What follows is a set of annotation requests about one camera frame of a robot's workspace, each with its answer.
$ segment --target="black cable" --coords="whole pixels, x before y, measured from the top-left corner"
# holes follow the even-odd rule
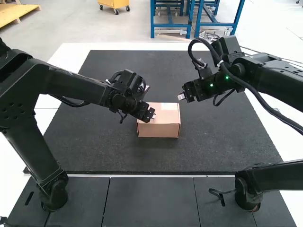
[[[113,74],[113,76],[108,80],[110,83],[114,84],[117,77],[122,74],[123,71],[117,71]]]
[[[223,98],[220,99],[218,103],[216,103],[216,99],[219,95],[215,95],[213,99],[213,105],[219,106],[228,96],[230,96],[236,89],[232,89],[229,93],[227,93]]]
[[[191,48],[195,43],[203,43],[205,46],[207,46],[207,48],[209,49],[213,59],[214,59],[214,63],[215,64],[220,64],[220,69],[229,76],[229,78],[231,80],[233,80],[234,82],[240,84],[241,86],[247,88],[255,97],[256,99],[259,101],[259,103],[262,105],[262,107],[269,112],[271,115],[275,116],[276,118],[278,118],[280,121],[282,121],[283,123],[289,125],[290,127],[292,127],[293,129],[295,129],[297,132],[299,132],[301,135],[303,135],[303,127],[301,125],[299,125],[298,123],[296,123],[295,121],[285,117],[284,115],[282,115],[281,113],[277,112],[276,110],[274,110],[273,108],[271,108],[267,102],[263,99],[263,97],[259,94],[259,92],[249,83],[241,80],[240,78],[234,76],[231,72],[229,72],[228,68],[226,67],[226,63],[222,62],[221,57],[218,55],[218,53],[215,51],[215,49],[205,40],[205,39],[194,39],[193,41],[191,41],[191,43],[188,46],[188,54],[189,57],[196,63],[198,63],[198,60],[193,56],[192,52],[191,52]]]
[[[55,95],[50,95],[58,100],[60,100],[61,102],[63,102],[64,104],[66,105],[69,105],[71,107],[83,107],[83,106],[86,106],[86,105],[89,105],[90,103],[86,102],[86,101],[83,101],[81,103],[74,103],[72,102],[71,100],[63,97],[63,96],[55,96]]]

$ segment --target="wooden pallet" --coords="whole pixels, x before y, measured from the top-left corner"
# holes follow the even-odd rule
[[[39,5],[22,5],[20,1],[16,1],[17,4],[5,4],[4,0],[1,0],[0,4],[0,27],[3,27],[9,23],[20,23],[20,17],[33,10],[41,10]]]

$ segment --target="yellow cart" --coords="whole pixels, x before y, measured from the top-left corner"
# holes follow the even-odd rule
[[[129,0],[98,0],[100,10],[103,10],[103,5],[114,9],[114,13],[119,15],[118,8],[125,7],[126,11],[130,11]]]

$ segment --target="black floor mat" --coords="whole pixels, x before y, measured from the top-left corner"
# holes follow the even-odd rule
[[[209,52],[196,56],[213,66]],[[182,85],[198,78],[185,51],[91,51],[80,74],[105,80],[130,69],[151,86],[147,102],[177,102]],[[136,119],[88,105],[62,104],[45,133],[68,173],[230,174],[281,157],[244,93],[219,107],[212,100],[180,103],[179,139],[138,138]]]
[[[295,227],[279,191],[264,194],[248,213],[234,193],[225,207],[209,188],[230,190],[233,177],[70,177],[63,208],[42,211],[31,178],[12,210],[9,227]]]

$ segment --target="cardboard box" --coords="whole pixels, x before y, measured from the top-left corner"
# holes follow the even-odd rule
[[[181,119],[179,103],[149,103],[156,111],[149,123],[137,120],[138,137],[178,138]]]

